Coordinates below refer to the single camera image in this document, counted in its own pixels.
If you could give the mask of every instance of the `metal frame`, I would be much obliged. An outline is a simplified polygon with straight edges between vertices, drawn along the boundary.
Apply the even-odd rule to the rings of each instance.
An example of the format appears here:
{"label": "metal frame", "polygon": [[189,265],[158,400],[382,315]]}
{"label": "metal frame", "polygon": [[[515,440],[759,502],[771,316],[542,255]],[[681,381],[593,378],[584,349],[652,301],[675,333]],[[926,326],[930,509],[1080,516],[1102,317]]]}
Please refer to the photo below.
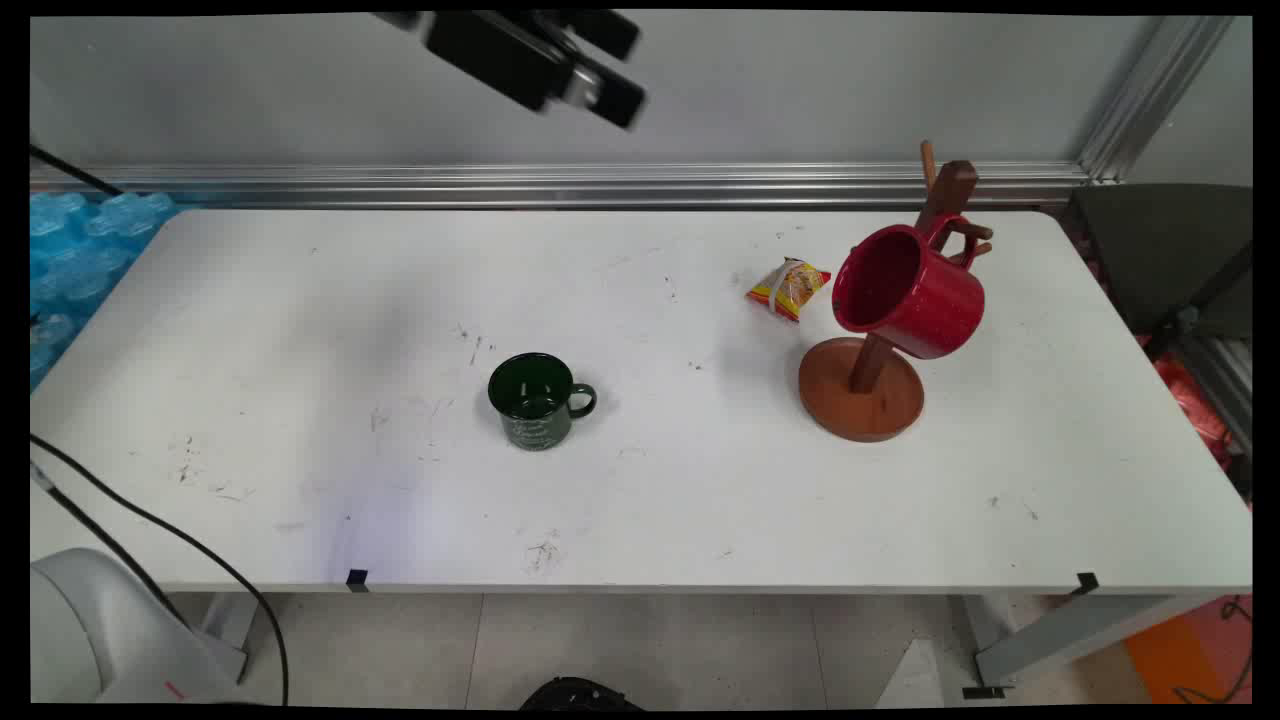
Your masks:
{"label": "metal frame", "polygon": [[[306,209],[868,209],[918,208],[918,163],[87,167],[134,192],[207,208]],[[1074,163],[980,163],[973,206],[1065,205],[1088,177]],[[32,192],[92,192],[51,168]]]}
{"label": "metal frame", "polygon": [[1161,18],[1080,152],[1092,182],[1123,181],[1217,47],[1231,17]]}
{"label": "metal frame", "polygon": [[975,656],[984,685],[1011,687],[1117,643],[1216,596],[1097,594],[1073,598]]}
{"label": "metal frame", "polygon": [[1172,350],[1208,396],[1233,442],[1253,459],[1253,355],[1240,341],[1180,336]]}
{"label": "metal frame", "polygon": [[[1230,23],[1162,18],[1076,161],[978,163],[970,205],[1056,209],[1075,187],[1123,181]],[[124,190],[207,208],[850,210],[915,208],[925,197],[914,161],[84,169]],[[50,168],[33,168],[29,186],[91,190]]]}

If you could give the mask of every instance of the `red mug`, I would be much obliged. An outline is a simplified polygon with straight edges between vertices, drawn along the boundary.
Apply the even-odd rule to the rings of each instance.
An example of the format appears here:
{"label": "red mug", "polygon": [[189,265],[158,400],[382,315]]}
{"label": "red mug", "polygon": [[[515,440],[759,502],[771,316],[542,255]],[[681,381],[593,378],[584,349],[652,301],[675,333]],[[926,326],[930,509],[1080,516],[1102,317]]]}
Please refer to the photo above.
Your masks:
{"label": "red mug", "polygon": [[965,236],[959,264],[941,246],[933,249],[956,220],[964,218],[940,215],[925,234],[890,225],[854,247],[832,286],[836,322],[850,332],[876,333],[922,360],[964,345],[982,320],[986,293],[969,273],[975,236]]}

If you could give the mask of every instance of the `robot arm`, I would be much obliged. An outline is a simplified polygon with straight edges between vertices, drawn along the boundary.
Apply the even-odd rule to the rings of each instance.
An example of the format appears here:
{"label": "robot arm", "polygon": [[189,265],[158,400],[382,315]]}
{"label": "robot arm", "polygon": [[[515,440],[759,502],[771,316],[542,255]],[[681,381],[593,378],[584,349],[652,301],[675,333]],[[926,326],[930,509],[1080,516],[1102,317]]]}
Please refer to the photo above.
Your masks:
{"label": "robot arm", "polygon": [[[408,31],[421,12],[374,13]],[[436,56],[540,111],[547,100],[584,108],[628,128],[644,104],[639,85],[588,58],[575,35],[626,60],[640,28],[613,10],[440,10],[425,45]]]}

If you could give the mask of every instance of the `snack packet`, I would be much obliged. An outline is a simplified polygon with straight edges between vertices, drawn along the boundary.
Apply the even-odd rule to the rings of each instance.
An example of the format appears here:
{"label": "snack packet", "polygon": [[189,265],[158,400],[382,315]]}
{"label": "snack packet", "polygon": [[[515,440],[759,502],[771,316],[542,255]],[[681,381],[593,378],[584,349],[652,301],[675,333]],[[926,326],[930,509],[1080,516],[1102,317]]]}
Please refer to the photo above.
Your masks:
{"label": "snack packet", "polygon": [[786,263],[778,269],[755,283],[751,292],[746,293],[746,299],[767,306],[792,323],[797,323],[800,322],[800,309],[813,297],[813,293],[831,281],[831,273],[795,258],[785,260]]}

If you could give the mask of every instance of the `mug handle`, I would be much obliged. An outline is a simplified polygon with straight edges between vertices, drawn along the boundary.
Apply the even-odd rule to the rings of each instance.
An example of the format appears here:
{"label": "mug handle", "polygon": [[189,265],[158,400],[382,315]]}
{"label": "mug handle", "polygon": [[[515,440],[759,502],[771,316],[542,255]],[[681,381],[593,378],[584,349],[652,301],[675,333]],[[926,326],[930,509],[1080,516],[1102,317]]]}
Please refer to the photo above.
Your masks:
{"label": "mug handle", "polygon": [[[959,214],[948,214],[948,215],[940,215],[937,219],[934,219],[933,227],[929,228],[928,237],[924,238],[925,247],[941,255],[942,247],[947,242],[946,236],[951,232],[948,225],[956,220],[964,220],[964,217]],[[973,260],[977,256],[978,256],[978,236],[975,234],[964,236],[964,258],[960,260],[960,268],[968,270],[973,265]]]}
{"label": "mug handle", "polygon": [[591,401],[588,402],[586,405],[584,405],[582,407],[579,407],[577,410],[573,410],[572,407],[570,407],[568,409],[568,416],[570,418],[573,418],[575,420],[579,419],[579,418],[585,418],[591,410],[595,410],[595,388],[593,388],[591,386],[585,386],[582,383],[575,383],[572,387],[568,388],[568,395],[571,397],[575,396],[575,395],[590,395],[591,396]]}

